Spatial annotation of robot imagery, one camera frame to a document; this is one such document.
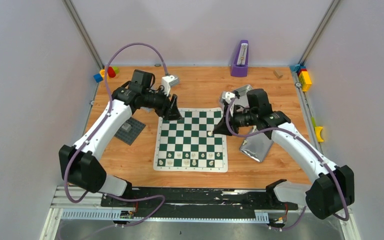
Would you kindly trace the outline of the small wooden block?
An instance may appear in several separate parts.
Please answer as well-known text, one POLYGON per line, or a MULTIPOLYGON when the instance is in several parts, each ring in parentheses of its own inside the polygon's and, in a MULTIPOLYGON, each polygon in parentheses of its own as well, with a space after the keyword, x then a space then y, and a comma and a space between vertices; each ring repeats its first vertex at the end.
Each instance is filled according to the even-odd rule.
POLYGON ((283 73, 279 70, 276 70, 276 69, 273 71, 273 74, 275 75, 275 77, 277 79, 281 79, 283 77, 283 73))

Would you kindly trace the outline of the green white chess mat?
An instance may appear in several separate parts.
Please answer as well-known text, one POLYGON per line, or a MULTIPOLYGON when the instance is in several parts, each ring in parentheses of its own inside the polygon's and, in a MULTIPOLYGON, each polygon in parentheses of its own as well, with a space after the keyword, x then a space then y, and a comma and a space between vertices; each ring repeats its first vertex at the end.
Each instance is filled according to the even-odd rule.
POLYGON ((158 120, 153 169, 165 172, 226 173, 227 137, 221 134, 208 136, 208 131, 212 132, 223 119, 223 110, 220 107, 180 108, 180 113, 183 117, 180 120, 158 120), (167 157, 168 153, 172 153, 172 157, 167 157), (182 157, 177 157, 177 153, 181 153, 182 157), (196 153, 196 157, 192 158, 191 153, 196 153), (168 159, 173 159, 173 166, 166 166, 168 159), (190 166, 184 166, 185 159, 190 160, 190 166), (158 165, 159 160, 164 161, 164 166, 158 165), (197 161, 196 166, 192 165, 193 160, 197 161), (214 161, 213 167, 208 166, 209 161, 214 161))

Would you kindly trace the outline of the yellow green toy piece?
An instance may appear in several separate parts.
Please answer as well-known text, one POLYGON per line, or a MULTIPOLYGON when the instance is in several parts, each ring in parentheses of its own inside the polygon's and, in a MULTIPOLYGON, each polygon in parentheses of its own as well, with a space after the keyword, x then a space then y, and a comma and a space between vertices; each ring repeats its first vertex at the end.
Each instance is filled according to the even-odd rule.
POLYGON ((314 117, 311 117, 311 123, 312 123, 313 129, 314 129, 314 133, 315 133, 315 137, 316 137, 317 142, 318 143, 323 143, 324 142, 324 139, 322 137, 323 127, 322 126, 318 126, 316 124, 316 120, 315 120, 314 117))

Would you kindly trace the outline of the colourful block stack right corner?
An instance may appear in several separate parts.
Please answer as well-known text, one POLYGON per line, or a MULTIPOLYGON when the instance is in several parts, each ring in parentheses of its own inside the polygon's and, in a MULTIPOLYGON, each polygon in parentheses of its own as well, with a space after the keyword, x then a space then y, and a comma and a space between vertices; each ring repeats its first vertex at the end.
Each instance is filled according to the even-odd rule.
POLYGON ((298 81, 301 84, 301 89, 303 92, 307 92, 310 90, 312 86, 312 80, 310 78, 310 74, 308 73, 307 68, 301 64, 290 65, 289 69, 291 72, 296 73, 298 77, 298 81))

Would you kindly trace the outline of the metal tin with white pieces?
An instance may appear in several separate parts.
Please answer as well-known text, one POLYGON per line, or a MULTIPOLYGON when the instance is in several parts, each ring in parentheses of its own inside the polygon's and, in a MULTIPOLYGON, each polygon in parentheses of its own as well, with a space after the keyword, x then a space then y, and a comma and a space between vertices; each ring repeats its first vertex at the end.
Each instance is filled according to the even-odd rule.
POLYGON ((246 137, 239 151, 249 158, 262 163, 268 156, 274 142, 269 139, 264 133, 246 137))

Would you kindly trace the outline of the metal tin with black pieces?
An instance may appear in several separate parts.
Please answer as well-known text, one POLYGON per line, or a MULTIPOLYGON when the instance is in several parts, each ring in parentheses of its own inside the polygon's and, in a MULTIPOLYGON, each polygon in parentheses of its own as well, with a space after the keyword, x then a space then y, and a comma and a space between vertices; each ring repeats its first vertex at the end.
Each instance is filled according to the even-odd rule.
POLYGON ((252 90, 252 86, 250 84, 246 84, 244 86, 241 86, 239 88, 236 88, 234 90, 227 90, 226 92, 237 92, 239 95, 239 98, 234 101, 234 106, 242 106, 242 107, 248 107, 249 102, 247 98, 247 92, 252 90))

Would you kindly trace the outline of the colourful toy blocks left corner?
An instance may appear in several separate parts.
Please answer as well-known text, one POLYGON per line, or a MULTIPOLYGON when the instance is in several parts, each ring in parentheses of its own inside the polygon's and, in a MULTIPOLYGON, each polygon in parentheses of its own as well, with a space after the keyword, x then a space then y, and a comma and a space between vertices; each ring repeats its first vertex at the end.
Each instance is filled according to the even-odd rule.
MULTIPOLYGON (((110 78, 115 78, 119 72, 120 72, 120 69, 118 67, 110 66, 108 67, 106 78, 108 80, 110 78)), ((97 74, 93 76, 93 78, 97 83, 100 83, 104 80, 104 76, 105 76, 105 69, 101 69, 97 74)))

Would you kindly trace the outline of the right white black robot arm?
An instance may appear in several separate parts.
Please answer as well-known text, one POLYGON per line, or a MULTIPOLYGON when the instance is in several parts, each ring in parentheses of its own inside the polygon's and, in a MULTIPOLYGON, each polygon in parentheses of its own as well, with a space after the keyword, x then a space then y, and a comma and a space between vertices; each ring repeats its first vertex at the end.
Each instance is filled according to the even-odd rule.
POLYGON ((308 207, 319 219, 335 216, 350 219, 348 207, 355 201, 355 176, 348 165, 337 165, 312 146, 282 111, 275 111, 262 88, 249 90, 248 105, 241 111, 237 91, 224 91, 220 96, 223 117, 213 134, 249 138, 264 135, 281 146, 298 163, 310 184, 280 179, 266 186, 266 204, 278 209, 284 203, 308 207))

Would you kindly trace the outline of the grey lego baseplate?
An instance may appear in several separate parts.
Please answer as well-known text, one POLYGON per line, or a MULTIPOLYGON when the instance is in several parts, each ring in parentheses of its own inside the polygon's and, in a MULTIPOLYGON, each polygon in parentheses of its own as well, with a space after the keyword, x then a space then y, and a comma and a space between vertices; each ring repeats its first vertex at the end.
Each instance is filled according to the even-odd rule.
POLYGON ((114 137, 131 146, 141 132, 145 129, 146 124, 130 117, 114 134, 114 137))

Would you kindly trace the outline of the purple metronome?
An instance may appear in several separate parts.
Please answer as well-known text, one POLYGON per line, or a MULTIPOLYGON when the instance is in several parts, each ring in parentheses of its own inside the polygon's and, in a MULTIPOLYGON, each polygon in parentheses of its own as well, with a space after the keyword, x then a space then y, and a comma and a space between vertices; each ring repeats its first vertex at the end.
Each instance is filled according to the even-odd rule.
POLYGON ((248 75, 249 41, 241 40, 230 61, 230 75, 243 78, 248 75))

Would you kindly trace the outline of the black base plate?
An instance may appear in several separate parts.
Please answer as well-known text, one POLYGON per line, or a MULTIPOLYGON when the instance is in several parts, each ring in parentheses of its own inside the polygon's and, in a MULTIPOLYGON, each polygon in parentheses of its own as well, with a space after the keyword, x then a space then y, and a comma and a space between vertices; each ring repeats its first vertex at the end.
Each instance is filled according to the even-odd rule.
POLYGON ((126 199, 163 195, 155 218, 251 219, 256 210, 298 210, 295 203, 281 203, 263 189, 134 187, 126 199))

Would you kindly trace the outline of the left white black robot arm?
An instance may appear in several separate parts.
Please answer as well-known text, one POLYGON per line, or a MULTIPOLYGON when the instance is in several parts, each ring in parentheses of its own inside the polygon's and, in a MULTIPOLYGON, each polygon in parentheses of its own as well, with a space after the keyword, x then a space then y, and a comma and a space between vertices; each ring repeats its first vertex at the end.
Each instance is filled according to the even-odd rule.
POLYGON ((116 132, 137 110, 154 110, 158 117, 167 121, 182 119, 178 97, 170 94, 171 87, 180 82, 179 77, 162 77, 157 89, 152 88, 154 82, 154 74, 136 69, 130 81, 113 91, 104 112, 92 127, 72 146, 60 148, 61 176, 66 185, 73 184, 90 193, 113 195, 122 207, 132 203, 131 183, 107 173, 99 161, 116 132))

